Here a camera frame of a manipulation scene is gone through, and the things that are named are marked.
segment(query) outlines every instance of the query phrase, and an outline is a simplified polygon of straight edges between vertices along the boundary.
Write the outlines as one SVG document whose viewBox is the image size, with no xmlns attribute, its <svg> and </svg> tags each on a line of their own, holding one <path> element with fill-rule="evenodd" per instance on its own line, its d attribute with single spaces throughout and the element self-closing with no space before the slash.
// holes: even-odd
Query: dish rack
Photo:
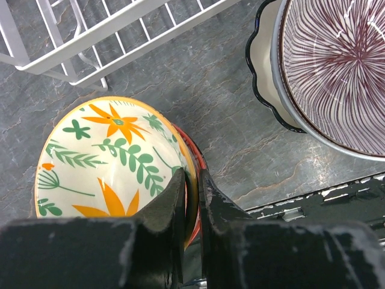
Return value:
<svg viewBox="0 0 385 289">
<path fill-rule="evenodd" d="M 69 2 L 72 8 L 72 17 L 76 20 L 73 21 L 75 27 L 73 37 L 68 41 L 62 38 L 58 27 L 59 21 L 55 16 L 56 7 L 66 1 L 67 5 Z M 197 5 L 199 8 L 196 13 L 189 15 L 187 19 L 182 21 L 176 20 L 168 4 L 170 0 L 125 0 L 129 4 L 114 13 L 109 9 L 109 0 L 89 1 L 99 2 L 106 13 L 106 18 L 92 27 L 87 25 L 84 17 L 85 8 L 80 7 L 78 0 L 57 0 L 51 1 L 52 3 L 50 0 L 36 0 L 53 49 L 35 60 L 30 60 L 11 10 L 6 0 L 0 0 L 0 30 L 9 52 L 9 55 L 0 53 L 0 61 L 12 64 L 21 71 L 47 75 L 67 81 L 71 85 L 104 92 L 108 89 L 105 76 L 195 27 L 239 0 L 210 0 L 209 4 L 205 1 L 206 5 L 204 5 L 205 3 L 202 4 L 203 0 L 178 0 L 183 1 L 184 5 Z M 151 36 L 143 17 L 160 8 L 167 11 L 172 24 L 159 35 Z M 127 49 L 122 43 L 120 30 L 137 21 L 143 29 L 142 32 L 144 32 L 146 40 L 137 47 L 132 46 Z M 96 46 L 102 40 L 113 35 L 119 44 L 120 56 L 102 61 Z M 85 51 L 88 54 L 92 53 L 92 57 L 86 55 Z M 74 61 L 82 62 L 88 66 L 82 75 L 74 68 Z"/>
</svg>

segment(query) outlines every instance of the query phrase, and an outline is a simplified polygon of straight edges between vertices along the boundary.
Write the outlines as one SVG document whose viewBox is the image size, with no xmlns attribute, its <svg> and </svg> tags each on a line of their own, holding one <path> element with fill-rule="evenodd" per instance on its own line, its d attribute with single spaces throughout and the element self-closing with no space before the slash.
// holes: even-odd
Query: ceramic bowl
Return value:
<svg viewBox="0 0 385 289">
<path fill-rule="evenodd" d="M 304 133 L 282 105 L 271 72 L 271 38 L 281 3 L 282 0 L 266 0 L 259 7 L 254 32 L 246 45 L 246 61 L 253 74 L 253 91 L 257 99 L 271 109 L 285 128 Z"/>
<path fill-rule="evenodd" d="M 86 102 L 54 128 L 35 179 L 38 217 L 132 216 L 186 171 L 186 242 L 197 217 L 197 177 L 186 144 L 152 107 L 131 98 Z"/>
<path fill-rule="evenodd" d="M 199 147 L 194 142 L 194 140 L 192 140 L 192 138 L 188 134 L 186 134 L 184 131 L 182 131 L 178 126 L 174 125 L 174 127 L 176 128 L 178 133 L 182 136 L 183 141 L 187 144 L 191 155 L 194 157 L 194 160 L 196 163 L 196 168 L 197 168 L 197 174 L 199 176 L 199 173 L 201 170 L 208 169 L 207 162 L 206 162 L 202 152 L 200 151 Z M 192 232 L 192 236 L 191 236 L 191 239 L 189 241 L 189 244 L 192 241 L 194 241 L 194 239 L 196 238 L 196 236 L 199 233 L 199 230 L 200 230 L 200 219 L 199 219 L 199 214 L 198 214 L 195 228 Z"/>
<path fill-rule="evenodd" d="M 271 61 L 281 101 L 309 134 L 384 161 L 384 1 L 283 0 Z"/>
</svg>

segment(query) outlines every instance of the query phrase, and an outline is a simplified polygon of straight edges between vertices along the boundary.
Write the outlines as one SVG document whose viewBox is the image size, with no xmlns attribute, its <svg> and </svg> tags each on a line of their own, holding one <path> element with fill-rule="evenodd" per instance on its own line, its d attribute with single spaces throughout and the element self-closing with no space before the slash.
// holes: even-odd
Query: orange flower pattern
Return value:
<svg viewBox="0 0 385 289">
<path fill-rule="evenodd" d="M 50 163 L 44 163 L 44 164 L 42 164 L 42 167 L 44 169 L 46 169 L 46 170 L 52 170 L 52 168 L 54 168 L 55 165 L 54 164 L 50 164 Z"/>
<path fill-rule="evenodd" d="M 72 205 L 75 209 L 82 213 L 84 217 L 130 217 L 138 211 L 139 190 L 137 190 L 135 196 L 131 200 L 130 205 L 128 206 L 127 211 L 125 211 L 122 202 L 120 201 L 116 193 L 113 191 L 113 189 L 111 189 L 109 185 L 107 185 L 101 179 L 98 178 L 97 180 L 99 181 L 99 185 L 102 189 L 108 213 L 97 208 Z"/>
<path fill-rule="evenodd" d="M 83 119 L 89 120 L 91 122 L 103 123 L 103 124 L 109 125 L 107 130 L 107 137 L 110 137 L 111 135 L 116 133 L 118 130 L 120 130 L 129 144 L 131 144 L 131 141 L 132 141 L 131 132 L 133 132 L 134 134 L 136 134 L 137 136 L 145 140 L 142 133 L 140 133 L 139 129 L 145 132 L 148 132 L 148 131 L 146 131 L 145 129 L 142 129 L 138 125 L 133 124 L 133 122 L 136 122 L 138 120 L 137 117 L 120 117 L 118 112 L 116 112 L 116 110 L 112 107 L 111 104 L 109 105 L 111 114 L 106 113 L 105 111 L 101 110 L 100 108 L 96 107 L 93 104 L 90 104 L 90 108 L 101 117 L 83 117 Z"/>
</svg>

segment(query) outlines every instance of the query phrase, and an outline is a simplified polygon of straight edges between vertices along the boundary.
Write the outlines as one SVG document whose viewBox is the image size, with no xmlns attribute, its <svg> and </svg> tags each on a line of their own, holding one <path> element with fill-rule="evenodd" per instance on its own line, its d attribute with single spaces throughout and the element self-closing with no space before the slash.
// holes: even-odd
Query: green leaf pattern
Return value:
<svg viewBox="0 0 385 289">
<path fill-rule="evenodd" d="M 63 190 L 71 191 L 77 194 L 83 194 L 85 196 L 91 196 L 91 197 L 95 196 L 94 194 L 83 193 L 81 191 L 76 191 L 76 190 L 72 190 L 71 188 L 63 187 L 60 184 L 60 179 L 58 174 L 54 170 L 51 170 L 49 172 L 44 170 L 42 171 L 42 173 L 38 174 L 37 188 L 41 190 L 53 190 L 55 188 L 62 188 Z"/>
<path fill-rule="evenodd" d="M 130 107 L 135 107 L 136 105 L 131 103 L 131 102 L 127 102 L 127 101 L 110 101 L 112 102 L 113 104 L 116 104 L 116 105 L 125 105 L 125 106 L 130 106 Z"/>
<path fill-rule="evenodd" d="M 51 142 L 46 146 L 46 152 L 51 157 L 54 156 L 64 164 L 69 164 L 72 167 L 94 167 L 97 164 L 107 164 L 104 161 L 95 160 L 97 155 L 81 154 L 79 152 L 69 151 L 63 146 L 60 146 L 56 141 Z"/>
<path fill-rule="evenodd" d="M 182 167 L 182 166 L 174 166 L 174 167 L 171 167 L 169 164 L 167 164 L 167 163 L 165 162 L 165 160 L 163 160 L 162 156 L 159 154 L 159 152 L 156 150 L 156 148 L 154 148 L 154 147 L 152 147 L 152 148 L 153 148 L 153 150 L 155 151 L 155 153 L 157 154 L 157 156 L 161 159 L 161 161 L 162 161 L 162 162 L 163 162 L 169 169 L 171 169 L 171 175 L 174 175 L 175 172 L 176 172 L 176 170 L 177 170 L 178 168 Z"/>
<path fill-rule="evenodd" d="M 54 203 L 48 203 L 48 199 L 38 200 L 37 205 L 38 211 L 43 217 L 47 216 L 47 212 L 50 212 L 52 215 L 57 217 L 63 214 L 63 212 L 58 207 L 56 207 Z"/>
<path fill-rule="evenodd" d="M 172 135 L 170 138 L 170 137 L 166 136 L 164 131 L 162 132 L 162 134 L 163 134 L 163 137 L 172 145 L 172 147 L 175 151 L 175 154 L 178 156 L 179 161 L 181 163 L 184 163 L 185 161 L 183 160 L 182 153 L 179 150 L 178 140 L 176 139 L 175 135 Z"/>
<path fill-rule="evenodd" d="M 127 165 L 128 160 L 128 167 L 131 172 L 136 172 L 138 183 L 142 184 L 144 181 L 144 186 L 146 189 L 150 189 L 151 196 L 160 194 L 164 188 L 159 183 L 164 180 L 156 175 L 159 173 L 159 169 L 151 165 L 154 160 L 153 157 L 150 154 L 141 154 L 141 147 L 137 144 L 133 144 L 128 149 L 123 148 L 122 146 L 126 143 L 124 138 L 117 139 L 114 144 L 106 138 L 102 144 L 94 144 L 93 146 L 99 147 L 102 151 L 108 150 L 114 157 L 119 156 L 123 166 Z"/>
<path fill-rule="evenodd" d="M 81 140 L 82 137 L 85 138 L 91 138 L 89 134 L 87 134 L 85 131 L 89 131 L 91 128 L 84 127 L 81 128 L 79 125 L 79 122 L 76 119 L 72 120 L 72 127 L 71 128 L 63 128 L 64 132 L 74 132 L 75 137 L 77 140 Z"/>
<path fill-rule="evenodd" d="M 151 128 L 156 129 L 157 131 L 164 131 L 162 122 L 154 114 L 149 114 L 149 116 L 143 116 L 149 122 Z"/>
</svg>

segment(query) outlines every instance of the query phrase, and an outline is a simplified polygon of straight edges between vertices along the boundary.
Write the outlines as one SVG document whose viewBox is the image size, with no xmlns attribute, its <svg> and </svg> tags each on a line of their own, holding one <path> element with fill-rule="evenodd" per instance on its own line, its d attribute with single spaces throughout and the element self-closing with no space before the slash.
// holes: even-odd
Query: stone surface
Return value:
<svg viewBox="0 0 385 289">
<path fill-rule="evenodd" d="M 105 17 L 95 2 L 82 2 L 89 9 L 84 13 L 89 26 L 93 17 Z M 127 2 L 108 1 L 111 11 Z M 212 2 L 202 1 L 205 7 Z M 50 51 L 35 1 L 9 3 L 31 59 Z M 245 209 L 385 171 L 385 163 L 353 158 L 308 135 L 286 131 L 256 100 L 244 54 L 260 3 L 242 0 L 115 71 L 107 77 L 107 93 L 0 64 L 0 225 L 34 216 L 35 169 L 49 133 L 71 109 L 103 95 L 144 101 L 180 126 L 203 151 L 217 186 Z M 190 0 L 173 0 L 170 9 L 179 23 L 197 7 Z M 68 3 L 55 14 L 63 37 L 70 39 L 75 23 Z M 145 17 L 144 23 L 152 27 L 152 35 L 170 25 L 165 9 Z M 134 23 L 120 32 L 126 32 L 125 48 L 145 41 L 140 29 Z M 97 45 L 104 63 L 121 54 L 116 43 L 109 37 Z"/>
</svg>

